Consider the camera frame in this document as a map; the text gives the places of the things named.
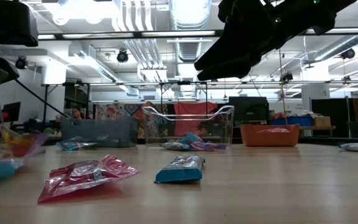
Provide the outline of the wooden side table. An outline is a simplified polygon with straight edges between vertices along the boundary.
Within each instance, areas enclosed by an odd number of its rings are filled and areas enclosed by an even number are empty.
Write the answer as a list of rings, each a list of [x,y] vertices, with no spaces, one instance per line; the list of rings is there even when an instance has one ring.
[[[335,130],[335,126],[300,126],[299,130]]]

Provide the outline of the black partition panel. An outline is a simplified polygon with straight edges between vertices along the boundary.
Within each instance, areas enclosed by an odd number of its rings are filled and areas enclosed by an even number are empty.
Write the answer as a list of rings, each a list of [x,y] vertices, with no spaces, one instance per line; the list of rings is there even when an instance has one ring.
[[[311,100],[311,109],[315,113],[329,116],[334,138],[348,138],[350,135],[348,122],[355,121],[354,105],[352,98],[330,98]]]

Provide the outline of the clear plastic bin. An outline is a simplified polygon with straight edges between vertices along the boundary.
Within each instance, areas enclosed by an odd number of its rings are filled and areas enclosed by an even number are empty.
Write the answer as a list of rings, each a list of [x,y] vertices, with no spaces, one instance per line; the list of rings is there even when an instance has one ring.
[[[153,107],[147,106],[143,111],[143,125],[145,133],[145,145],[161,146],[165,142],[179,141],[184,136],[175,135],[175,124],[177,121],[174,114],[162,114]],[[204,142],[224,144],[230,146],[232,143],[234,107],[223,106],[217,108],[213,114],[206,114],[199,128],[199,136]]]

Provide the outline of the orange cloth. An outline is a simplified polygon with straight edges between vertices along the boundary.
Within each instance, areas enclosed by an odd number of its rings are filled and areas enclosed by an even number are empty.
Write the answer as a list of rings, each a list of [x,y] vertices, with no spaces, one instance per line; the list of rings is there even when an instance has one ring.
[[[184,136],[188,133],[198,134],[202,119],[206,114],[213,114],[217,109],[217,103],[176,103],[174,105],[177,118],[175,124],[175,135]]]

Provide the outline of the grey plastic bin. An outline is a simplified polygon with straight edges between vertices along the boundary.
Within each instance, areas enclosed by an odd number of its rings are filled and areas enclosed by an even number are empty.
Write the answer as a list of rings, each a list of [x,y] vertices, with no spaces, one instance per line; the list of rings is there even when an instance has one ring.
[[[138,142],[139,119],[123,116],[119,119],[62,118],[63,140],[95,143],[98,147],[133,147]]]

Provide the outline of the white column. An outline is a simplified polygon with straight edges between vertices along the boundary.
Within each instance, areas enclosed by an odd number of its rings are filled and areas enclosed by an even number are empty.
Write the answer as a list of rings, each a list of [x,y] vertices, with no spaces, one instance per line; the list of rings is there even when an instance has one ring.
[[[330,98],[329,84],[324,82],[330,80],[329,67],[325,63],[315,63],[312,68],[304,68],[302,78],[303,81],[323,81],[303,84],[301,95],[306,107],[310,105],[311,100]]]

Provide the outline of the small black monitor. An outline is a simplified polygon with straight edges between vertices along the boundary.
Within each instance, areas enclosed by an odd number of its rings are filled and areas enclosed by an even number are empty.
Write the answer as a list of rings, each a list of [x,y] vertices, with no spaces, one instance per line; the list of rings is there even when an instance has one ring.
[[[19,112],[21,108],[21,103],[9,103],[3,106],[2,109],[2,118],[6,122],[15,122],[19,120]]]

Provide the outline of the black background rig frame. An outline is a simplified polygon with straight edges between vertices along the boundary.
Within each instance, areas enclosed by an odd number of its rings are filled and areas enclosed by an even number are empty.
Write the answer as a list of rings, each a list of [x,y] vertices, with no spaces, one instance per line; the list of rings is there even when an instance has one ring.
[[[195,85],[195,86],[199,86],[199,85],[204,85],[205,86],[205,90],[204,93],[207,95],[208,93],[208,85],[210,85],[209,82],[190,82],[190,81],[179,81],[179,82],[156,82],[156,83],[146,83],[146,82],[139,82],[139,83],[131,83],[131,82],[123,82],[124,85],[130,85],[131,87],[134,86],[153,86],[155,87],[155,89],[159,88],[159,94],[160,94],[160,103],[163,103],[164,101],[179,101],[178,98],[164,98],[163,94],[168,91],[168,89],[170,87],[172,87],[173,85]],[[65,83],[61,83],[61,84],[41,84],[41,86],[45,87],[45,93],[44,93],[44,97],[41,98],[37,95],[34,95],[35,97],[37,97],[41,102],[43,102],[44,104],[44,121],[43,123],[45,124],[45,117],[46,117],[46,112],[47,112],[47,107],[50,107],[51,109],[53,109],[54,111],[58,112],[59,114],[61,114],[62,116],[67,116],[66,114],[64,114],[63,112],[61,112],[60,110],[58,110],[56,107],[52,106],[50,103],[47,102],[48,99],[48,95],[50,93],[53,92],[53,90],[55,88],[57,88],[58,86],[76,86],[76,87],[81,87],[81,86],[86,86],[86,91],[87,91],[87,99],[85,101],[85,115],[88,115],[88,108],[89,108],[89,102],[93,102],[92,100],[92,87],[94,86],[118,86],[115,83],[82,83],[82,82],[65,82]],[[145,99],[141,99],[141,96],[139,95],[139,101],[146,101]]]

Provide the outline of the blue Haribo gummy bag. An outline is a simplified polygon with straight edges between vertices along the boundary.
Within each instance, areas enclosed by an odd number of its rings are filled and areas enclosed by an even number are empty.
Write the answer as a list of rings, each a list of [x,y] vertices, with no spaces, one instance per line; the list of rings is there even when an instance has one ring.
[[[71,139],[59,141],[55,145],[61,148],[63,151],[78,151],[81,149],[89,149],[89,148],[96,147],[98,143],[77,136]]]
[[[179,142],[181,144],[187,144],[190,145],[193,142],[201,142],[204,143],[204,141],[197,135],[193,134],[193,133],[189,133],[187,136],[185,136],[183,139],[180,139]]]

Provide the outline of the white rectangular air duct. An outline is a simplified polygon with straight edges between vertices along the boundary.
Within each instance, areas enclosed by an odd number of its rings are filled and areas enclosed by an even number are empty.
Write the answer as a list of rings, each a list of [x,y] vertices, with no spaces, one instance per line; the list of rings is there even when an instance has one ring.
[[[69,45],[69,54],[73,55],[81,65],[91,67],[100,74],[102,78],[106,79],[105,83],[117,84],[128,96],[139,96],[139,90],[137,88],[124,85],[117,74],[99,59],[96,48],[92,45],[85,47],[79,42],[73,42]]]

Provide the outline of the cardboard box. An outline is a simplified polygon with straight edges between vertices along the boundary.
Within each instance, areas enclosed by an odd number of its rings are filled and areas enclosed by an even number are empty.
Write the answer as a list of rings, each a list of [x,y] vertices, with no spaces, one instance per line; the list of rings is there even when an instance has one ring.
[[[316,127],[331,127],[330,116],[316,116],[313,119],[313,125]]]

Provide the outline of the large black monitor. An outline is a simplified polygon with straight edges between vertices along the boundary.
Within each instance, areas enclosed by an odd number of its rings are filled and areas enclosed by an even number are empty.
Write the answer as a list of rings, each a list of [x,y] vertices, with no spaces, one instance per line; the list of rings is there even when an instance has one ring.
[[[234,121],[268,121],[270,119],[266,97],[230,96],[228,103],[234,106]]]

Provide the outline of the blue storage tub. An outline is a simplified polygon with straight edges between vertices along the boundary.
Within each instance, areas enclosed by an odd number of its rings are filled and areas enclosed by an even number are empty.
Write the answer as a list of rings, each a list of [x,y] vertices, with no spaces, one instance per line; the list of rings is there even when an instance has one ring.
[[[271,125],[295,125],[299,124],[300,126],[312,126],[313,118],[310,116],[289,116],[287,118],[278,118],[272,119],[270,121]]]

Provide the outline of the orange plastic bin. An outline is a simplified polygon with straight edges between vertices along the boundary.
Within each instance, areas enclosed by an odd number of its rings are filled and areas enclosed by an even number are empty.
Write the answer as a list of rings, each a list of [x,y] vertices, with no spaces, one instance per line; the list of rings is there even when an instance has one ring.
[[[300,125],[251,125],[240,126],[242,142],[248,147],[293,147],[297,145]],[[289,133],[258,133],[262,129],[285,128]]]

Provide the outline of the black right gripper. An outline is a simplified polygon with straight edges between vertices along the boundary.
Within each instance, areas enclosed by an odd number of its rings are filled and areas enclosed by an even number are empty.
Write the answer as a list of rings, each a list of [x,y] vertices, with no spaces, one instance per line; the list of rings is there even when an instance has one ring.
[[[219,19],[225,23],[224,33],[194,64],[201,71],[199,81],[221,78],[243,78],[251,67],[226,62],[258,62],[265,53],[284,45],[291,38],[291,0],[222,0]]]

